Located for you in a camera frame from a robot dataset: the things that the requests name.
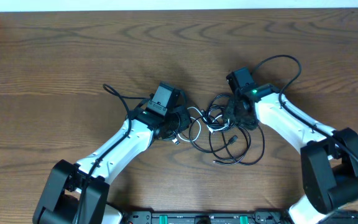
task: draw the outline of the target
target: white background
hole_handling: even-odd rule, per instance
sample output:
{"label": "white background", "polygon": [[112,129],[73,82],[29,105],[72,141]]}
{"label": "white background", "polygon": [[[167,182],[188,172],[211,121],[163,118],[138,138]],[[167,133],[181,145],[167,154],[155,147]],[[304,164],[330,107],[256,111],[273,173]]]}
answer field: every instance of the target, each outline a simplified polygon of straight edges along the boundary
{"label": "white background", "polygon": [[0,12],[358,7],[358,0],[0,0]]}

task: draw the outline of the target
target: white wall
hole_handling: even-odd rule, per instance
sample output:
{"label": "white wall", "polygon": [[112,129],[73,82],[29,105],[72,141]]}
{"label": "white wall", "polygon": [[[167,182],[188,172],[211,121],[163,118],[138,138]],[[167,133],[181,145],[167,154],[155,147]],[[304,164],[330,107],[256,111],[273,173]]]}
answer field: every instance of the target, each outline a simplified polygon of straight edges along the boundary
{"label": "white wall", "polygon": [[0,12],[358,7],[358,0],[0,0]]}

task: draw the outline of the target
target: wooden table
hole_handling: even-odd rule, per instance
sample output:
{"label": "wooden table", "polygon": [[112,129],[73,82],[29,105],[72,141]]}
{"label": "wooden table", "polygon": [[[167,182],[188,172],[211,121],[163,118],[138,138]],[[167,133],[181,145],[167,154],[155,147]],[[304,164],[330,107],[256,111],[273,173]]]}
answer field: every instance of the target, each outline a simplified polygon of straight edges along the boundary
{"label": "wooden table", "polygon": [[[166,81],[206,108],[230,92],[230,71],[276,54],[302,62],[287,93],[295,105],[358,133],[358,9],[0,13],[0,223],[30,223],[53,165],[87,156],[121,127],[124,107],[103,83],[148,96]],[[296,70],[281,58],[255,79],[281,87]],[[109,202],[156,211],[288,208],[303,195],[300,158],[262,127],[266,153],[249,167],[157,141],[114,181]],[[246,161],[260,153],[259,133],[251,135]]]}

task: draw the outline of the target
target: wood grain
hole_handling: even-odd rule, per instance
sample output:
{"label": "wood grain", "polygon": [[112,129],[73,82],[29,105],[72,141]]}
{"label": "wood grain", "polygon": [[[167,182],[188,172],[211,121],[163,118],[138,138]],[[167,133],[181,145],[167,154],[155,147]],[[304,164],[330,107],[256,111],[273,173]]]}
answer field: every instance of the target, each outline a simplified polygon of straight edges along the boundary
{"label": "wood grain", "polygon": [[[88,155],[121,127],[124,108],[102,83],[147,96],[162,80],[205,108],[230,92],[231,70],[275,54],[303,64],[287,94],[295,105],[358,132],[358,9],[0,13],[0,223],[30,223],[53,165]],[[283,86],[295,72],[277,59],[255,78]],[[186,143],[155,142],[114,181],[109,201],[154,210],[287,208],[303,195],[299,155],[263,129],[265,156],[250,167],[217,166]],[[253,132],[247,159],[259,155],[260,141]]]}

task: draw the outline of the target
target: wooden tabletop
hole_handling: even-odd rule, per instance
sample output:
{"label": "wooden tabletop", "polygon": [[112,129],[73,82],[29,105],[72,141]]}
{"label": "wooden tabletop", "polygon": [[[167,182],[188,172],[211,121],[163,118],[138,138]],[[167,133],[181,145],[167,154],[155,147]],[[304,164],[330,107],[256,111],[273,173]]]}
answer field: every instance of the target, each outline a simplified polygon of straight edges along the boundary
{"label": "wooden tabletop", "polygon": [[[124,107],[103,83],[148,96],[165,81],[206,108],[230,92],[230,71],[276,54],[303,65],[291,102],[358,133],[358,9],[0,13],[0,223],[30,223],[53,165],[87,156],[121,127]],[[280,58],[255,79],[282,87],[296,71]],[[262,128],[266,152],[249,167],[157,141],[119,174],[108,200],[156,211],[288,208],[303,195],[300,157]],[[245,161],[261,150],[260,134],[251,135]],[[240,139],[232,150],[244,146]]]}

